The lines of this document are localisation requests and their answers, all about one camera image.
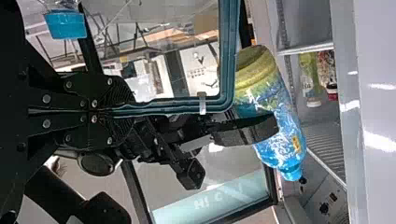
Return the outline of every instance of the metal rod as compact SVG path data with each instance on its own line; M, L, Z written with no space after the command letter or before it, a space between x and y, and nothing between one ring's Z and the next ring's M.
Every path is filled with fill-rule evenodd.
M64 40L64 56L67 57L67 45L66 45L66 40Z
M326 41L326 42L315 44L315 45L307 45L307 46L299 46L299 47L289 48L289 49L282 49L277 52L277 55L278 56L286 56L286 55L316 52L316 51L329 50L329 49L334 49L334 43L332 41Z
M117 25L117 42L120 43L120 26L118 23L116 25Z
M105 32L105 55L103 56L103 58L105 59L107 56L107 35L108 35L108 27L106 28L106 32Z
M125 161L121 164L121 170L124 174L128 190L134 203L134 210L136 211L137 218L141 224L152 224L151 215L142 187L140 186L139 178L137 177L134 164L131 161Z
M43 49L44 53L46 54L47 58L49 59L49 63L53 66L53 63L52 63L52 61L50 60L50 56L49 56L49 54L47 53L46 48L44 48L44 45L43 45L43 43L41 42L40 38L39 38L38 36L36 36L35 38L37 39L38 44L39 44L40 47Z
M140 36L142 36L143 42L145 42L146 47L148 47L149 46L148 42L146 41L143 31L139 27L139 23L136 23L136 27L137 27L137 30L139 31Z
M102 15L99 15L99 19L102 22L103 25L105 25L105 21L103 20ZM111 39L110 34L107 31L108 28L106 28L106 34L105 34L105 38L107 39L107 41L110 43L109 47L111 47L113 49L114 54L117 54L116 48L114 47L113 41Z
M334 179L337 180L337 182L344 188L347 189L347 183L340 178L340 176L338 176L334 170L332 168L330 168L324 161L322 161L321 158L319 158L313 151L311 151L311 149L309 149L309 147L306 148L306 150L308 151L308 153L312 156L312 158L314 158L315 161L317 161L327 172L329 172L330 175L332 175L332 177L334 177Z
M248 30L248 13L245 1L241 1L241 10L239 16L239 36L241 38L242 49L251 46L251 39Z
M84 8L82 4L78 5L78 11L84 13ZM88 20L85 20L85 27L87 29L87 38L79 39L79 47L81 48L82 56L84 57L84 62L87 66L88 74L91 76L103 74L102 65L99 60L99 56L93 42L92 33Z
M87 13L87 15L92 18L93 23L96 25L96 28L98 29L98 32L99 32L100 31L100 25L97 22L97 20L95 19L95 17L91 14L91 12L87 8L85 8L85 7L82 7L82 8L84 8L84 12Z
M120 15L121 12L122 12L126 7L128 7L128 5L131 4L133 1L134 1L134 0L128 0L128 2L126 2L126 3L123 5L123 7L120 9L120 11L117 12L117 14L114 16L114 18L111 19L111 21L109 21L109 22L105 25L105 27L102 28L102 30L100 30L99 33L98 33L97 35L95 35L93 38L96 38L96 37L99 36L102 32L104 32L105 29L106 29L106 28L107 28L107 27L108 27L108 26Z
M69 43L71 44L71 46L73 48L73 54L75 56L76 61L79 61L78 50L76 49L76 46L74 45L73 40L69 40Z
M25 30L33 29L33 28L43 26L43 25L47 25L47 23L45 21L42 21L42 22L38 22L38 23L35 23L32 25L28 25L28 26L25 26Z
M40 32L37 32L37 33L31 34L31 35L27 35L27 36L26 36L26 39L29 39L29 38L31 38L31 37L35 37L35 36L38 36L38 35L49 34L49 33L50 33L50 31L49 31L49 30L40 31Z
M137 22L134 24L134 49L136 49L136 40L137 40Z
M218 4L219 0L210 0L208 2L206 2L202 7L200 7L198 10L196 10L194 12L194 14L190 15L186 20L190 20L192 18L194 18L196 15L199 15L201 13L203 13L205 10L207 10L208 8L212 7L215 4Z

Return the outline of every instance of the glass panel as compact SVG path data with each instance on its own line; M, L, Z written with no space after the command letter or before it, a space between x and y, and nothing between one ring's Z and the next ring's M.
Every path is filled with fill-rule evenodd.
M98 55L105 73L123 77L138 103L219 94L218 1L86 0L84 6L91 24L112 21L91 27Z
M197 159L204 184L185 190L168 166L136 165L148 208L157 224L207 223L267 199L262 164L252 147L204 147Z

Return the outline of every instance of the metal frame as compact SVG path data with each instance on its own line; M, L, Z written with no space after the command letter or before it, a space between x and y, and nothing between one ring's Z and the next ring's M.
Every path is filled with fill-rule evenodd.
M332 41L318 43L315 45L300 46L297 48L280 49L277 52L277 55L278 56L286 56L286 55L293 55L293 54L323 51L323 50L328 50L328 49L334 49L334 43Z
M241 15L246 15L246 7L245 7L245 2L241 2L241 11L245 10L245 13L241 12ZM244 20L243 22L240 22L240 26L246 26L248 25L248 18L247 17L241 17L241 20ZM240 27L241 30L245 30L247 27ZM251 46L251 40L249 36L249 32L241 32L240 33L241 39L246 39L248 41L242 42L242 48L246 48ZM138 176L135 173L134 166L132 163L125 164L121 166L122 171L125 174L125 179L128 184L129 191L132 196L132 200L134 202L135 210L137 217L140 221L141 224L151 224L153 223L151 213L148 210L148 206L143 194L143 191L140 187L139 179ZM277 188L276 188L276 176L275 176L275 171L274 169L268 167L265 164L262 164L262 169L264 170L264 175L266 179L266 186L268 188L268 193L269 197L263 201L254 203L240 211L234 212L226 217L221 217L220 219L213 220L209 223L212 224L224 224L224 223L235 223L238 220L241 220L243 218L252 216L264 209L267 209L273 205L278 204L278 196L277 196Z

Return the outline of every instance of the bottle label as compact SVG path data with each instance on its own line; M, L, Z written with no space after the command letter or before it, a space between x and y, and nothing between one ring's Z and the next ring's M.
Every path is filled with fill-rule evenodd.
M300 144L300 140L298 139L297 135L294 135L291 138L291 141L293 142L293 146L294 146L294 151L296 152L296 154L300 154L301 151L301 144Z

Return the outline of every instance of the shelf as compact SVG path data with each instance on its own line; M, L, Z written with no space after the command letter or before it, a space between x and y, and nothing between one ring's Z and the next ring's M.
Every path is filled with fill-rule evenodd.
M347 189L344 150L339 123L303 125L308 153Z
M316 51L322 51L328 49L334 49L334 43L332 41L326 41L319 44L300 46L295 48L279 49L277 51L277 56L316 52Z
M333 49L329 0L276 0L269 6L276 7L281 20L281 39L288 40L278 47L279 56Z

